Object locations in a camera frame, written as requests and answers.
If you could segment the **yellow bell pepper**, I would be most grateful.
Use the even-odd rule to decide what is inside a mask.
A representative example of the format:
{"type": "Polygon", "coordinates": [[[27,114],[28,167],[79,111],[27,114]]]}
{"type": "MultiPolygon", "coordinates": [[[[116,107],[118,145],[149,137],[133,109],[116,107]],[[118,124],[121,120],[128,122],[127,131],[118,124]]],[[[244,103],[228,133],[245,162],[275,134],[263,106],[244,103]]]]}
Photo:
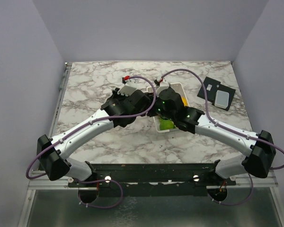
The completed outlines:
{"type": "Polygon", "coordinates": [[[188,106],[187,99],[185,97],[183,97],[183,96],[181,97],[181,99],[182,99],[182,102],[183,102],[184,106],[188,106]]]}

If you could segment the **white perforated plastic basket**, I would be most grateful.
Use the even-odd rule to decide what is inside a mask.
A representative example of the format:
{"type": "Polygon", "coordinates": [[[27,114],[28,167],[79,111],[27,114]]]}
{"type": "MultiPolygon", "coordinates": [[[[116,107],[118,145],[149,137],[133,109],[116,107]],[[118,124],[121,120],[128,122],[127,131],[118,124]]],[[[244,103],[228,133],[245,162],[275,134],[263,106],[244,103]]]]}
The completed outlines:
{"type": "MultiPolygon", "coordinates": [[[[170,84],[170,87],[173,88],[177,93],[179,93],[181,95],[181,97],[186,97],[186,94],[184,92],[184,89],[183,89],[183,86],[181,83],[171,83],[170,84]]],[[[151,112],[149,114],[150,116],[152,116],[154,118],[154,124],[155,124],[155,128],[157,130],[158,133],[167,133],[167,132],[176,132],[176,131],[179,131],[179,128],[176,126],[176,123],[175,121],[177,120],[177,117],[176,118],[166,118],[166,119],[169,119],[171,121],[173,121],[173,123],[175,124],[175,126],[177,127],[177,130],[166,130],[166,131],[159,131],[159,117],[163,118],[162,116],[160,115],[157,115],[154,111],[154,106],[152,107],[151,109],[151,112]]]]}

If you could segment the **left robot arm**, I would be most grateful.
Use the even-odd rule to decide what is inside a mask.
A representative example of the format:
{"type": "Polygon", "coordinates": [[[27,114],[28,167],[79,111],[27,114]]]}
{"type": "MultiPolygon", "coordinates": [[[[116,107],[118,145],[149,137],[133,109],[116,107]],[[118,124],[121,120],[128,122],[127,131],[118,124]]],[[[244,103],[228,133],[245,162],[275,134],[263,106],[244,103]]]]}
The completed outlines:
{"type": "Polygon", "coordinates": [[[77,126],[53,138],[46,135],[39,137],[37,159],[49,180],[70,176],[86,187],[91,186],[95,181],[92,168],[87,162],[71,160],[70,155],[97,135],[133,123],[137,116],[151,110],[155,100],[155,92],[136,90],[124,96],[115,89],[100,109],[77,126]]]}

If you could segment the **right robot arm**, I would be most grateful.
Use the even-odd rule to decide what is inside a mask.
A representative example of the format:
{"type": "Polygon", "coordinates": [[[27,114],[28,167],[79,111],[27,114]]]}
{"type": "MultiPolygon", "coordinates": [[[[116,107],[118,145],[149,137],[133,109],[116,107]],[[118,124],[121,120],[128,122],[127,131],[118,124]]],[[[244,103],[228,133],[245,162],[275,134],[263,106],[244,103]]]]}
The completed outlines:
{"type": "Polygon", "coordinates": [[[208,173],[211,184],[219,185],[226,178],[244,173],[258,178],[268,176],[276,154],[269,132],[257,134],[223,122],[212,122],[203,111],[185,106],[180,94],[171,87],[160,92],[154,111],[171,120],[182,131],[207,136],[241,153],[239,156],[215,162],[214,170],[208,173]]]}

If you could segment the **green grapes bunch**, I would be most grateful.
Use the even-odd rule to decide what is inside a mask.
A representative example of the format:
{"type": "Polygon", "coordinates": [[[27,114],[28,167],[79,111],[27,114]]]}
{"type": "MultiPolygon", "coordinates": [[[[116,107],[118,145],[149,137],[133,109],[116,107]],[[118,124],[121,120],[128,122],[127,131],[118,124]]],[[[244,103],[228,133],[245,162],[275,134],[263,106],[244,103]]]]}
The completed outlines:
{"type": "Polygon", "coordinates": [[[159,117],[159,131],[177,130],[173,121],[159,117]]]}

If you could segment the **black square mat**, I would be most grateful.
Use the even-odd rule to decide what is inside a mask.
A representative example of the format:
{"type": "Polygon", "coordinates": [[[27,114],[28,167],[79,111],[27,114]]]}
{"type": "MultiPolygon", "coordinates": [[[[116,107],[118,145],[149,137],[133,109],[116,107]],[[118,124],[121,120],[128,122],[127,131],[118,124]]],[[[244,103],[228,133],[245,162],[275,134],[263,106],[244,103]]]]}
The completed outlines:
{"type": "Polygon", "coordinates": [[[208,100],[208,102],[211,102],[212,105],[214,105],[216,92],[218,90],[225,91],[225,92],[229,93],[230,97],[229,97],[228,107],[226,109],[223,109],[225,111],[229,111],[236,90],[231,88],[231,87],[225,86],[220,81],[215,80],[215,79],[210,78],[210,77],[205,77],[205,79],[203,81],[203,84],[204,84],[204,86],[206,88],[207,100],[208,100]]]}

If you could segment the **grey rectangular pad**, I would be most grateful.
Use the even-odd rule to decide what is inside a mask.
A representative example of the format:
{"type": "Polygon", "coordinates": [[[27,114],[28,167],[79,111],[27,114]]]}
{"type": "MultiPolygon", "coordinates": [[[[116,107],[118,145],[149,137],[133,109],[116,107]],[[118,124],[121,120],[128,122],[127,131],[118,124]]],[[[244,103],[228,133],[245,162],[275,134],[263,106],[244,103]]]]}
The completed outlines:
{"type": "Polygon", "coordinates": [[[226,109],[228,107],[228,104],[229,104],[229,97],[230,97],[230,95],[229,95],[228,92],[218,90],[216,92],[214,105],[216,107],[226,109]]]}

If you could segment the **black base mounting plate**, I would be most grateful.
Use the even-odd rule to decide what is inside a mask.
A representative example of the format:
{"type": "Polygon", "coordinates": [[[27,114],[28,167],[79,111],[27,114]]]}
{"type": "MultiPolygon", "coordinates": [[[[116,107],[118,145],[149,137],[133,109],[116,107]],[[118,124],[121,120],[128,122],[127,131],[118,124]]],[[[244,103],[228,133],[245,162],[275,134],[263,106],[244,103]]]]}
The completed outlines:
{"type": "Polygon", "coordinates": [[[101,197],[115,197],[122,189],[124,196],[206,196],[207,187],[218,189],[236,185],[214,173],[215,163],[197,164],[92,164],[93,175],[89,181],[77,180],[70,188],[98,193],[101,197]]]}

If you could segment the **aluminium side rail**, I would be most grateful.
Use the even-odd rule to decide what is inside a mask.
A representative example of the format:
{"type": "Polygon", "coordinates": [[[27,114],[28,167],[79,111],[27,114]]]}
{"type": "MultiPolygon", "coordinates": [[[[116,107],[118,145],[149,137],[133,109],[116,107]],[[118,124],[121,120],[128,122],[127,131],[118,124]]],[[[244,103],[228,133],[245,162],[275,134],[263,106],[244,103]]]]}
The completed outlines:
{"type": "Polygon", "coordinates": [[[57,125],[58,125],[58,120],[59,120],[59,116],[60,116],[60,112],[61,112],[61,108],[62,108],[62,103],[63,103],[64,95],[65,95],[65,92],[66,92],[66,87],[67,87],[70,72],[71,72],[71,68],[72,68],[72,62],[66,62],[65,63],[65,71],[62,75],[61,83],[59,85],[59,96],[58,96],[55,111],[54,111],[54,114],[53,114],[53,120],[52,120],[51,127],[50,127],[50,130],[49,130],[49,133],[48,133],[49,139],[51,139],[56,133],[56,128],[57,128],[57,125]]]}

